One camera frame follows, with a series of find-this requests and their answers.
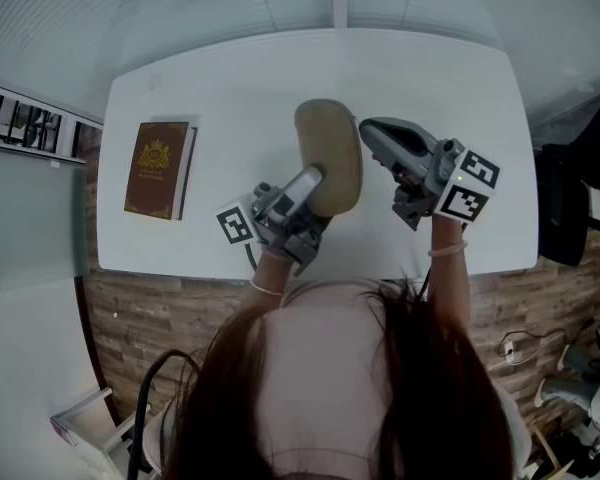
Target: white table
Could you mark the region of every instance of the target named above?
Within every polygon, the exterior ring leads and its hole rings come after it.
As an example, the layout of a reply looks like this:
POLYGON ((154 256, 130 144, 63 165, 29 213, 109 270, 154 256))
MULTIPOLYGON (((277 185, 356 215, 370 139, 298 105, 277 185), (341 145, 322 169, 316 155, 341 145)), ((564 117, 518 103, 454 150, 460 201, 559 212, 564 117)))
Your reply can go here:
MULTIPOLYGON (((230 246, 214 212, 260 181, 284 185, 301 169, 296 107, 333 98, 357 116, 415 121, 457 137, 502 167, 496 196, 466 231, 470 273, 531 267, 537 201, 531 140, 518 85, 501 51, 389 30, 310 30, 250 37, 189 51, 117 78, 98 172, 103 268, 246 279, 244 248, 230 246), (196 115, 199 132, 182 221, 123 211, 138 125, 196 115)), ((337 217, 302 276, 421 278, 430 219, 411 231, 391 211, 395 183, 363 145, 358 205, 337 217)))

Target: book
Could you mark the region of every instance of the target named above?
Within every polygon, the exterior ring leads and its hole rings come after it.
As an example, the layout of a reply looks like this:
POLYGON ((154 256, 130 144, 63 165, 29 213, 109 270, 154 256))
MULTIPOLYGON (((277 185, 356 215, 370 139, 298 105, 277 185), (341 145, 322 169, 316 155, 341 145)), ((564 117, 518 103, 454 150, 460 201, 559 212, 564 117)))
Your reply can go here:
POLYGON ((124 200, 126 212, 182 219, 197 131, 189 122, 140 125, 124 200))

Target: black chair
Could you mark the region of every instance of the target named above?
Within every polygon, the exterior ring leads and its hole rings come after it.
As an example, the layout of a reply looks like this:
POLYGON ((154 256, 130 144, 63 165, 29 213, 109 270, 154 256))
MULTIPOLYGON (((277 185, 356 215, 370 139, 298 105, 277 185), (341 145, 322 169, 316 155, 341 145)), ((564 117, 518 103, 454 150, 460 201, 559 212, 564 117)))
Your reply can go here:
POLYGON ((547 144, 542 152, 590 187, 600 189, 600 109, 571 144, 547 144))
POLYGON ((564 265, 579 265, 588 228, 600 231, 600 220, 589 217, 589 191, 580 178, 544 151, 536 156, 535 166, 538 253, 564 265))

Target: power outlet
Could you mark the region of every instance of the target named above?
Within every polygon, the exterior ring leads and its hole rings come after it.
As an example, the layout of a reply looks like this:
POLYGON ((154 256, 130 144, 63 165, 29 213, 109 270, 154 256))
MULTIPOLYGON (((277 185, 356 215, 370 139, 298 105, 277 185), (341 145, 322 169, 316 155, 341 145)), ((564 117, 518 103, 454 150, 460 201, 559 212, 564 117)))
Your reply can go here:
POLYGON ((513 352, 513 342, 512 341, 505 342, 504 355, 505 355, 505 359, 506 359, 507 363, 509 363, 509 364, 514 363, 514 352, 513 352))

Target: wood panel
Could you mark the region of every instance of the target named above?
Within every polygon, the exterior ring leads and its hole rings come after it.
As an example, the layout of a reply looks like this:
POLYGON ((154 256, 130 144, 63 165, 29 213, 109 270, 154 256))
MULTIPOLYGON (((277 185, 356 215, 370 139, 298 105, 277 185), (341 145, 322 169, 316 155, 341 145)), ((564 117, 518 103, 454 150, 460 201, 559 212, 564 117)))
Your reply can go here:
MULTIPOLYGON (((137 392, 151 362, 170 348, 203 351, 238 307, 242 283, 100 269, 96 234, 99 149, 100 132, 83 126, 79 156, 86 159, 88 168, 89 275, 85 292, 98 357, 116 407, 125 418, 135 410, 137 392)), ((600 321, 600 234, 590 232, 585 257, 577 268, 541 258, 535 268, 526 271, 475 276, 471 293, 471 337, 487 367, 502 361, 496 348, 506 332, 525 329, 544 334, 564 328, 574 336, 589 318, 600 321)), ((595 352, 594 328, 585 330, 579 341, 595 352)), ((518 338, 516 360, 531 354, 540 343, 518 338)), ((544 431, 555 427, 560 418, 570 425, 584 417, 583 411, 560 401, 541 409, 533 405, 540 380, 555 373, 562 348, 562 338, 555 339, 524 365, 491 370, 516 399, 525 420, 535 421, 544 431)), ((149 397, 155 410, 173 396, 180 376, 181 364, 173 360, 155 379, 149 397)))

